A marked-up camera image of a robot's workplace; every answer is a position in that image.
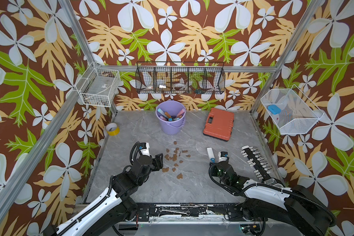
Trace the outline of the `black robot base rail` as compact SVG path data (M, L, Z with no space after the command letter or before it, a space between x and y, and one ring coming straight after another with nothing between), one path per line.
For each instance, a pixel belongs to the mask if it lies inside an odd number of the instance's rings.
M156 218L181 220L219 219L224 222L262 222L259 216L247 216L242 212L241 203L224 204L151 204L139 203L135 215L128 219L130 222L148 222Z

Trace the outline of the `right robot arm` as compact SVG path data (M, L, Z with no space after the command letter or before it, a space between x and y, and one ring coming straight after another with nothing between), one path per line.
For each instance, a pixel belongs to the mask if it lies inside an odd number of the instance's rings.
M273 219L296 227L305 236L323 236L336 216L305 187L278 187L238 175L227 162L211 163L209 178L233 196L241 196L242 214L250 219Z

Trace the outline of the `white brush blue handle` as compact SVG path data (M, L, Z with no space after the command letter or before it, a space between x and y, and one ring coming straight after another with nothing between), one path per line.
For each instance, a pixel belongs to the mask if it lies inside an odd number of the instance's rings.
M215 163L215 156L214 156L212 147L208 147L206 150L207 150L207 155L209 157L210 162Z

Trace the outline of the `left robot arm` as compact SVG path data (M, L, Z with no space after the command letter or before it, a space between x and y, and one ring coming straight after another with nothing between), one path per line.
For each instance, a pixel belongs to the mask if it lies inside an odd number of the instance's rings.
M110 177L108 187L87 207L65 223L49 225L42 236L98 236L111 226L132 219L137 204L131 195L143 185L151 172L163 168L163 154L141 155L123 171Z

